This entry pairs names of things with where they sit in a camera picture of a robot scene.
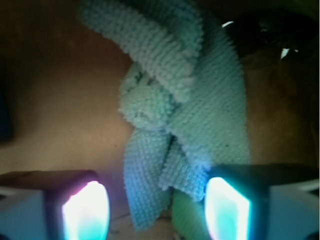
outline light blue knitted scarf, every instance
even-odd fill
[[[124,156],[136,230],[173,191],[202,200],[214,165],[250,162],[242,68],[216,18],[193,0],[85,0],[80,18],[134,60],[120,111],[136,127]]]

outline dark object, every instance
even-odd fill
[[[11,139],[13,136],[9,111],[4,93],[0,90],[0,141]]]
[[[305,240],[319,240],[319,232],[310,234]]]
[[[300,50],[319,34],[319,23],[282,8],[251,11],[225,27],[240,57],[282,43]]]
[[[7,236],[0,234],[0,240],[10,240]]]

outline floor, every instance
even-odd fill
[[[0,174],[93,169],[110,195],[108,239],[179,239],[164,219],[134,233],[123,184],[123,154],[133,127],[118,112],[119,84],[132,62],[78,22],[76,3],[0,0],[0,87],[14,130],[13,139],[0,143]],[[319,166],[319,129],[306,113],[319,106],[306,100],[310,89],[297,80],[314,75],[305,59],[280,61],[281,50],[275,46],[241,59],[252,161]]]

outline knitted texture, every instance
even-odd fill
[[[139,230],[150,227],[170,203],[170,192],[158,186],[169,144],[170,136],[163,131],[137,129],[126,147],[124,183]]]
[[[210,240],[204,204],[195,202],[181,191],[175,191],[172,203],[172,224],[187,240]]]
[[[167,209],[169,188],[185,193],[175,211],[203,199],[214,165],[250,162],[243,73],[216,18],[193,0],[85,0],[80,19],[134,60],[119,110],[136,127],[124,155],[136,230]]]
[[[149,17],[122,2],[134,4],[136,8],[142,6],[149,11]],[[88,28],[118,43],[178,102],[185,102],[189,98],[195,57],[202,41],[200,18],[193,6],[191,0],[164,0],[163,4],[160,0],[84,0],[80,19]],[[159,21],[153,20],[152,16],[158,16]],[[180,28],[173,34],[169,27]],[[179,34],[186,34],[184,39],[191,45],[177,38]]]

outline bright cyan light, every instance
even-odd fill
[[[215,240],[247,240],[251,202],[221,177],[211,178],[204,199],[205,219]]]
[[[106,188],[89,182],[62,206],[65,240],[105,240],[110,206]]]

